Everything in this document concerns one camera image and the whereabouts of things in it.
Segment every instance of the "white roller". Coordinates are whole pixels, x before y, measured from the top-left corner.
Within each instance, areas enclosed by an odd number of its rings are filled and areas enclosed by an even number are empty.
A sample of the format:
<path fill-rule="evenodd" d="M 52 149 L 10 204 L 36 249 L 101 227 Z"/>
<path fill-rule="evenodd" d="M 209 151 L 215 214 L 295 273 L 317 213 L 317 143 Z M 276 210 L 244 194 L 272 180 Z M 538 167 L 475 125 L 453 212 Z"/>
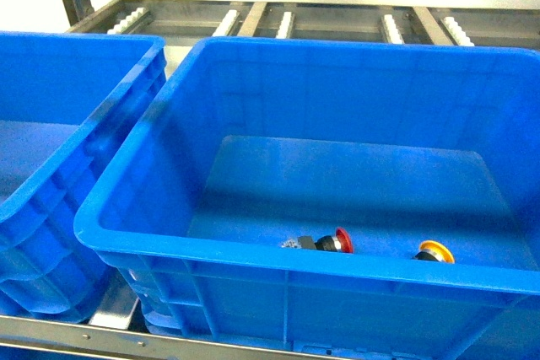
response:
<path fill-rule="evenodd" d="M 448 17 L 444 17 L 441 21 L 442 21 L 442 24 L 446 27 L 446 29 L 450 33 L 451 37 L 456 42 L 456 44 L 458 44 L 459 46 L 474 46 L 471 39 L 467 37 L 467 33 L 456 22 L 456 19 L 454 19 L 451 16 L 448 16 Z"/>

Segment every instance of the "crate bottom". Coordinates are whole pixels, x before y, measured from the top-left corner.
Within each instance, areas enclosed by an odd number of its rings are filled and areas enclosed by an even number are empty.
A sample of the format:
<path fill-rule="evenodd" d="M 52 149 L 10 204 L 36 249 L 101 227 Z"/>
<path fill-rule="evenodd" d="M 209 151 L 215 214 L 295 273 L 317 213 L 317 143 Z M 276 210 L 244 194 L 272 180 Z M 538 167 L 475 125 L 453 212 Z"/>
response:
<path fill-rule="evenodd" d="M 68 124 L 0 120 L 0 204 L 77 128 Z"/>
<path fill-rule="evenodd" d="M 419 243 L 456 263 L 537 270 L 475 152 L 271 137 L 226 137 L 191 238 L 279 247 L 345 227 L 355 253 L 410 259 Z"/>

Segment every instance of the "plastic bin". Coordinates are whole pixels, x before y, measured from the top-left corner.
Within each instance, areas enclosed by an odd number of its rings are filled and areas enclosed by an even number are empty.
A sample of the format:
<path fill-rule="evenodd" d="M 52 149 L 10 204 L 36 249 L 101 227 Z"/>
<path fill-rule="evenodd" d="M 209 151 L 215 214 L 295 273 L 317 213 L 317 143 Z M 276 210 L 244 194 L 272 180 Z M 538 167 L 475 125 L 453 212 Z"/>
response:
<path fill-rule="evenodd" d="M 53 352 L 0 347 L 0 360 L 98 360 L 97 357 L 74 356 Z"/>
<path fill-rule="evenodd" d="M 363 359 L 540 349 L 534 51 L 211 39 L 90 192 L 76 235 L 148 327 Z M 285 249 L 344 227 L 355 253 Z M 435 239 L 456 264 L 415 261 Z"/>
<path fill-rule="evenodd" d="M 165 82 L 163 47 L 0 33 L 0 314 L 95 310 L 108 268 L 75 238 L 74 215 Z"/>

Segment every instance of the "blue plastic crate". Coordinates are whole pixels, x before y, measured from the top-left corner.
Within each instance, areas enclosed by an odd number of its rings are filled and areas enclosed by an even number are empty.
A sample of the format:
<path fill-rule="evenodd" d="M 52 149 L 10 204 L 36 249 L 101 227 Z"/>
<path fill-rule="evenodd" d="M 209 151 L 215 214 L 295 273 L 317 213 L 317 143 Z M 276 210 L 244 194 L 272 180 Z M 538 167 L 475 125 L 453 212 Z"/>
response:
<path fill-rule="evenodd" d="M 120 269 L 155 333 L 378 360 L 537 358 L 539 83 L 534 51 L 205 40 L 76 235 Z M 280 247 L 336 227 L 354 255 Z M 456 264 L 412 260 L 425 239 Z"/>
<path fill-rule="evenodd" d="M 88 318 L 108 267 L 73 233 L 165 82 L 157 37 L 0 33 L 0 314 Z"/>
<path fill-rule="evenodd" d="M 53 352 L 40 352 L 37 350 L 16 349 L 13 347 L 0 347 L 0 360 L 98 360 L 97 357 L 73 356 Z"/>

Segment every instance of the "metal rack frame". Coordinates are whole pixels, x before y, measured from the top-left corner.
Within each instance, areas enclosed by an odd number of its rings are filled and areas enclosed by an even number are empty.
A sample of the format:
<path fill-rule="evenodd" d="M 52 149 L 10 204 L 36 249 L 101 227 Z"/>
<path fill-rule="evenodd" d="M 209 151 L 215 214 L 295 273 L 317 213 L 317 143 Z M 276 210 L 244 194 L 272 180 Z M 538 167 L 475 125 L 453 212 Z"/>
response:
<path fill-rule="evenodd" d="M 210 36 L 230 10 L 225 34 L 278 38 L 456 45 L 443 19 L 453 17 L 481 46 L 540 49 L 540 10 L 451 9 L 359 4 L 113 0 L 94 11 L 90 0 L 63 0 L 72 33 L 106 33 L 137 8 L 130 33 L 162 35 L 168 47 L 190 47 Z M 180 61 L 170 58 L 174 67 Z M 0 346 L 97 358 L 280 360 L 335 358 L 150 335 L 136 295 L 117 273 L 87 325 L 0 316 Z"/>

